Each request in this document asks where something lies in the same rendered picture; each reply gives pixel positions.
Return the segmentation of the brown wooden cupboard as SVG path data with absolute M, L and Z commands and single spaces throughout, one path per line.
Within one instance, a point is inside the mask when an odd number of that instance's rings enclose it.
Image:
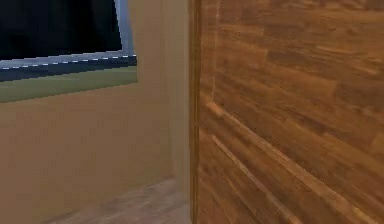
M 384 224 L 384 0 L 194 0 L 193 224 Z

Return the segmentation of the grey framed dark window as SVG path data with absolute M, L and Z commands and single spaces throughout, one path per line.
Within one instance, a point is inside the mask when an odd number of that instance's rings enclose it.
M 0 0 L 0 103 L 135 83 L 129 0 Z

